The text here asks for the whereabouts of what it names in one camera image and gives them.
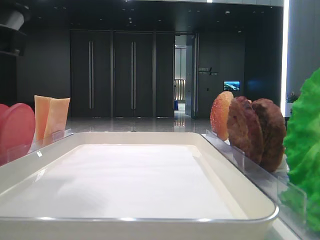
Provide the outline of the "black white robot arm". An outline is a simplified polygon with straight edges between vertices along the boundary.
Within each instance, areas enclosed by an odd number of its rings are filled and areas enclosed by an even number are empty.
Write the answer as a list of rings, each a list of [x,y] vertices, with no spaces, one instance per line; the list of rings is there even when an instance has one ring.
[[[23,56],[27,35],[20,31],[22,25],[31,18],[28,6],[16,0],[0,1],[0,52],[13,56]]]

